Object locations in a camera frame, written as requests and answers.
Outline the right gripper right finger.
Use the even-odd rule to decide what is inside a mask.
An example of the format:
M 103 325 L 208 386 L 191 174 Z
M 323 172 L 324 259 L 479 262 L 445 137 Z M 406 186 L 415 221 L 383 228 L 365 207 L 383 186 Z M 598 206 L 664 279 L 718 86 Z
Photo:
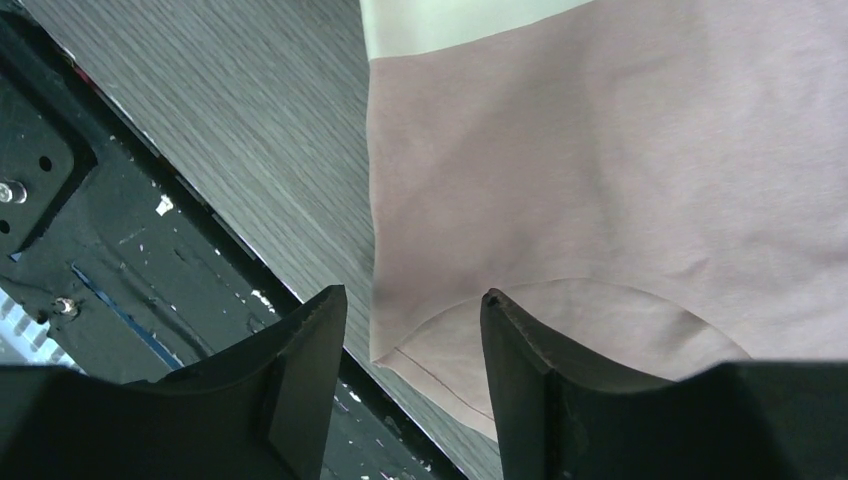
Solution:
M 498 289 L 482 298 L 480 327 L 507 479 L 573 478 L 587 434 L 568 408 L 566 387 L 630 394 L 669 383 L 571 340 Z

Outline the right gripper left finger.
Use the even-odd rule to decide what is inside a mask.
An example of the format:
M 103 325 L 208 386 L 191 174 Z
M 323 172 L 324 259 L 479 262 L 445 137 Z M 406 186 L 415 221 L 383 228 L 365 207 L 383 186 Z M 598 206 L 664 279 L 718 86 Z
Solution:
M 317 479 L 338 378 L 347 297 L 332 285 L 284 319 L 143 393 L 142 479 Z

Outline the pink underwear cream waistband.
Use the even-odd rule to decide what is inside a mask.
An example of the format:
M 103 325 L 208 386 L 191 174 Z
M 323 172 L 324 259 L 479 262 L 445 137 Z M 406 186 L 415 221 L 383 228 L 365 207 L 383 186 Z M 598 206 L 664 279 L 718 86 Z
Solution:
M 365 1 L 370 358 L 495 433 L 499 289 L 669 380 L 847 355 L 843 1 Z

